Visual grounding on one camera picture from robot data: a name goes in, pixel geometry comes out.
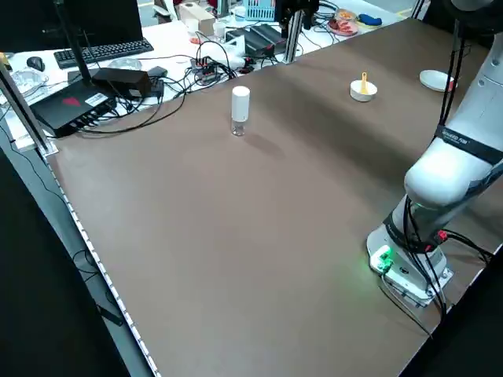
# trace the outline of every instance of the white bowl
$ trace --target white bowl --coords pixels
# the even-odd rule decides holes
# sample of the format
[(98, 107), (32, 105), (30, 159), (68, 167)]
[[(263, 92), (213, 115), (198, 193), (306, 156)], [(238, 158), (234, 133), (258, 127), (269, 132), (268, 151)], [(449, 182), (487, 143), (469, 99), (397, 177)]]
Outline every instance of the white bowl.
[(361, 90), (362, 90), (362, 81), (354, 80), (350, 85), (349, 93), (354, 100), (359, 102), (369, 102), (377, 94), (377, 86), (368, 81), (367, 81), (367, 92), (369, 92), (369, 94), (361, 94), (360, 93)]
[[(447, 74), (440, 71), (434, 71), (432, 69), (428, 69), (427, 71), (422, 71), (419, 74), (419, 81), (421, 81), (421, 84), (423, 84), (424, 86), (426, 86), (431, 90), (435, 90), (437, 92), (443, 92), (446, 89)], [(449, 86), (449, 91), (453, 89), (452, 84), (453, 81), (454, 79), (451, 77), (450, 78), (451, 85)]]

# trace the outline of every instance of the yellow spoon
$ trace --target yellow spoon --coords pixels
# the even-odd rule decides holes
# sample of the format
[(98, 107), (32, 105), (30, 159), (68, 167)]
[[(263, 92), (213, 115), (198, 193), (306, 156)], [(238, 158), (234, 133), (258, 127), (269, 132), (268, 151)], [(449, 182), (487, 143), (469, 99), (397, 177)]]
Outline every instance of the yellow spoon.
[(369, 94), (367, 90), (367, 72), (362, 73), (362, 88), (360, 89), (360, 94)]

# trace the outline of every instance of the blue object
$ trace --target blue object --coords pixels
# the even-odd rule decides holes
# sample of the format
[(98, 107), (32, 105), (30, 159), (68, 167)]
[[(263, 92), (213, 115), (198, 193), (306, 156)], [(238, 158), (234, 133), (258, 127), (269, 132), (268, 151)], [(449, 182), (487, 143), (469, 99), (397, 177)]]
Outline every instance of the blue object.
[(248, 21), (274, 21), (274, 6), (272, 0), (244, 0), (246, 20)]
[(369, 26), (380, 26), (383, 24), (383, 21), (380, 18), (374, 18), (364, 13), (358, 16), (358, 21)]

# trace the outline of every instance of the power adapter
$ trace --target power adapter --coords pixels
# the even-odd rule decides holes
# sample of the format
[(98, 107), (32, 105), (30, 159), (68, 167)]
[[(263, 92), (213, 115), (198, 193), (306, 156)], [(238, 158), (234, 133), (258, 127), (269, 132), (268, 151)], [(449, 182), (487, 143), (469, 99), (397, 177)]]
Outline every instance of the power adapter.
[(132, 69), (101, 68), (92, 81), (109, 93), (128, 99), (145, 98), (152, 87), (147, 72)]

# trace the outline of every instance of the brown table surface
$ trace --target brown table surface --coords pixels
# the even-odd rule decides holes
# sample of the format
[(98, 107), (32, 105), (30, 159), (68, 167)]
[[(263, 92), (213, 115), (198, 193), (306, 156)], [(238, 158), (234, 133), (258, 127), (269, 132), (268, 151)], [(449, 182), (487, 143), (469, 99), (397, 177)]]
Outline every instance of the brown table surface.
[[(190, 94), (145, 129), (58, 142), (50, 164), (163, 375), (401, 371), (425, 335), (380, 291), (365, 238), (434, 132), (442, 94), (418, 75), (446, 70), (450, 47), (406, 20)], [(472, 47), (458, 99), (485, 55)], [(362, 71), (379, 88), (368, 104), (348, 94)], [(242, 138), (229, 131), (235, 85), (251, 89)], [(498, 189), (452, 225), (492, 249)], [(456, 302), (482, 264), (459, 245), (446, 254)]]

